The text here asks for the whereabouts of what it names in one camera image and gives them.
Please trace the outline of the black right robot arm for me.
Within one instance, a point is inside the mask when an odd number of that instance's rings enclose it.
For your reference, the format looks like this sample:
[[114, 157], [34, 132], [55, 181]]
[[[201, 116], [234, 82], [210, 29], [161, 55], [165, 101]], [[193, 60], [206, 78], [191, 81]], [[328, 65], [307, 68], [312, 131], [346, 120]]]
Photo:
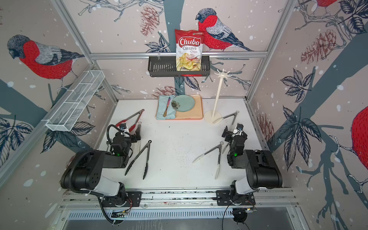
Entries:
[[260, 188], [282, 187], [282, 175], [271, 152], [245, 149], [247, 134], [243, 131], [243, 124], [238, 123], [234, 131], [225, 127], [222, 137], [229, 144], [228, 165], [233, 169], [245, 170], [244, 177], [230, 185], [231, 196], [244, 196]]

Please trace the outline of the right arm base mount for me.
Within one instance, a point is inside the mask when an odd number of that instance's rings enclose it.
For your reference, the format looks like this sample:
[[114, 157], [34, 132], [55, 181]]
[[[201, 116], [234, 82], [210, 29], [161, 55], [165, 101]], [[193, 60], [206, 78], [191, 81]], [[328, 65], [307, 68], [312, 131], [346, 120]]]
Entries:
[[247, 195], [232, 194], [230, 190], [217, 190], [216, 196], [213, 198], [218, 206], [255, 206], [255, 198], [253, 193]]

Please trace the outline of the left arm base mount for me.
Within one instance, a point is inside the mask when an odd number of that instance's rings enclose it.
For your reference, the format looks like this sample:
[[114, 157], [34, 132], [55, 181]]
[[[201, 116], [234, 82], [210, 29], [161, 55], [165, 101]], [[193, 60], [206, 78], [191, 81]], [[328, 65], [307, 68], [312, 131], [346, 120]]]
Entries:
[[102, 199], [104, 208], [139, 207], [142, 197], [141, 191], [119, 193], [117, 196], [106, 196]]

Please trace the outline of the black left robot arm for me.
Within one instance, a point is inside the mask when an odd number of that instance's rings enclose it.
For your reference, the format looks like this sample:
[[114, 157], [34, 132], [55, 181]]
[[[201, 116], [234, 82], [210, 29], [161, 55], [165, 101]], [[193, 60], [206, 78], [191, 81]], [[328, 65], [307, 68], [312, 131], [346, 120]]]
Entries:
[[60, 180], [61, 187], [78, 194], [111, 197], [125, 203], [125, 186], [102, 176], [103, 169], [123, 169], [133, 153], [132, 144], [141, 140], [141, 123], [127, 128], [125, 123], [109, 125], [106, 130], [109, 149], [80, 151]]

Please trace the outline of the red silicone tongs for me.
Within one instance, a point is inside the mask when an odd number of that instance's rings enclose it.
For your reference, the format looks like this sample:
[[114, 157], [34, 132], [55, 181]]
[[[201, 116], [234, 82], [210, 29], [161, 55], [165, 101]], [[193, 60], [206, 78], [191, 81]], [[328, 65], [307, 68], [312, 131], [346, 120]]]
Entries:
[[137, 117], [135, 123], [128, 129], [129, 132], [133, 131], [137, 125], [137, 123], [139, 122], [140, 118], [141, 118], [141, 115], [142, 113], [145, 111], [145, 109], [142, 109], [142, 110], [139, 110], [137, 113], [131, 115], [130, 117], [124, 119], [124, 120], [121, 120], [120, 122], [118, 122], [117, 124], [115, 124], [115, 126], [117, 127], [120, 127], [121, 124], [123, 123], [127, 123], [130, 119], [134, 118], [134, 117]]

